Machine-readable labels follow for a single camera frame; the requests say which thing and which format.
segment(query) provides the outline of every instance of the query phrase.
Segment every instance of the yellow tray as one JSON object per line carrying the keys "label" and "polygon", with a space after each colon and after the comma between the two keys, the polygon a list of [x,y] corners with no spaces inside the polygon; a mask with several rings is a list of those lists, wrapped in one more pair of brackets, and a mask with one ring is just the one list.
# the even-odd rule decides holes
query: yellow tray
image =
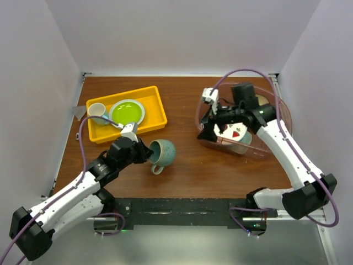
{"label": "yellow tray", "polygon": [[[164,128],[167,124],[167,117],[163,109],[161,97],[155,86],[90,99],[86,102],[86,107],[88,109],[93,103],[99,102],[105,105],[106,110],[109,113],[110,108],[116,102],[123,99],[135,99],[145,108],[145,118],[138,126],[138,134]],[[92,119],[88,120],[88,131],[90,141],[96,142],[97,144],[113,141],[120,136],[120,130],[113,127],[111,124],[106,126],[97,125]]]}

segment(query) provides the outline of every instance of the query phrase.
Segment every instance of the small triangular object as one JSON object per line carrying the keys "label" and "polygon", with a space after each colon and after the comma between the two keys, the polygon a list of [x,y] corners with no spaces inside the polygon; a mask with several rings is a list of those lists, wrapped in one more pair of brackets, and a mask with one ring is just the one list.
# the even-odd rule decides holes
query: small triangular object
{"label": "small triangular object", "polygon": [[82,117],[85,115],[87,108],[86,106],[77,106],[77,107],[72,107],[72,110],[77,120],[80,121]]}
{"label": "small triangular object", "polygon": [[233,132],[233,138],[234,138],[234,137],[238,137],[239,135],[240,135],[240,134],[239,134],[237,131],[234,131],[234,132]]}

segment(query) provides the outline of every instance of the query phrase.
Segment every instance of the white wall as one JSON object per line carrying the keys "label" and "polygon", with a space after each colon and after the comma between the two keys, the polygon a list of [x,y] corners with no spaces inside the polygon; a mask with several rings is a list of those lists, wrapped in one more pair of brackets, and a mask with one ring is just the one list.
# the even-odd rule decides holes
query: white wall
{"label": "white wall", "polygon": [[[80,71],[44,0],[0,1],[0,252],[13,211],[48,195]],[[5,264],[14,264],[17,247]]]}
{"label": "white wall", "polygon": [[[352,264],[353,2],[322,0],[280,74],[299,145],[338,186],[330,230],[341,265]],[[333,219],[331,207],[326,209]]]}
{"label": "white wall", "polygon": [[82,71],[279,72],[319,0],[46,0]]}

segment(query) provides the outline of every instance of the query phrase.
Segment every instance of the blue speckled mug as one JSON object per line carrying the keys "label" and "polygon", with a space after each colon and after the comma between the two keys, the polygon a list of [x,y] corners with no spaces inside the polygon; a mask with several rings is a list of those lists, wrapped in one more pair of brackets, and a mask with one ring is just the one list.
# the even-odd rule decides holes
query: blue speckled mug
{"label": "blue speckled mug", "polygon": [[154,140],[149,145],[149,149],[153,151],[149,161],[153,164],[151,171],[153,174],[158,175],[163,171],[163,168],[173,163],[175,159],[175,146],[168,140]]}

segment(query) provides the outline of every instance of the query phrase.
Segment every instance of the gray floor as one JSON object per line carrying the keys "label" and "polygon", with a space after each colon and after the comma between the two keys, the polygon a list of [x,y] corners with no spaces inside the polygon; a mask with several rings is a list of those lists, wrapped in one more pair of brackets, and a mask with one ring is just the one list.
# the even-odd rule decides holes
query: gray floor
{"label": "gray floor", "polygon": [[328,264],[309,221],[269,221],[259,240],[240,230],[201,226],[135,226],[103,239],[88,220],[64,234],[34,265]]}

